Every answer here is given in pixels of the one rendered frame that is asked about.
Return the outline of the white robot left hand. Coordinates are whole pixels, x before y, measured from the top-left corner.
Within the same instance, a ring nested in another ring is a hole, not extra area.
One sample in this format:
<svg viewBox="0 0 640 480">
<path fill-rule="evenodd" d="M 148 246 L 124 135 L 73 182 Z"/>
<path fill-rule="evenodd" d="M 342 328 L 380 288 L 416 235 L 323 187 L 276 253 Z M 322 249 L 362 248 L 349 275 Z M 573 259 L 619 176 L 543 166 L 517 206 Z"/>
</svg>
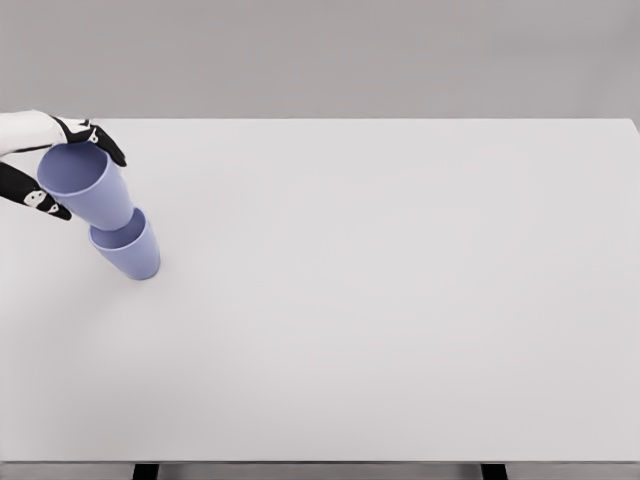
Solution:
<svg viewBox="0 0 640 480">
<path fill-rule="evenodd" d="M 55 116 L 39 110 L 0 113 L 0 197 L 69 221 L 72 213 L 31 176 L 2 160 L 6 155 L 50 149 L 56 145 L 90 142 L 118 166 L 127 165 L 116 141 L 90 119 Z"/>
</svg>

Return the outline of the lilac plastic cup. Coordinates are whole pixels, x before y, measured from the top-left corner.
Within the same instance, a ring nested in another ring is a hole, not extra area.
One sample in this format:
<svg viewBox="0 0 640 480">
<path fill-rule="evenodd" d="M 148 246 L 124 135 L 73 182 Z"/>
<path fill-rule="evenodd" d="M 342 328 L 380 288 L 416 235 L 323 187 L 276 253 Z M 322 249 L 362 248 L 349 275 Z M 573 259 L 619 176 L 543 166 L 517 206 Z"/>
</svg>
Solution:
<svg viewBox="0 0 640 480">
<path fill-rule="evenodd" d="M 89 239 L 114 268 L 133 280 L 152 278 L 160 269 L 161 255 L 155 232 L 138 207 L 126 225 L 116 230 L 89 227 Z"/>
<path fill-rule="evenodd" d="M 39 163 L 37 180 L 72 214 L 100 230 L 118 230 L 133 217 L 119 167 L 90 142 L 52 147 Z"/>
</svg>

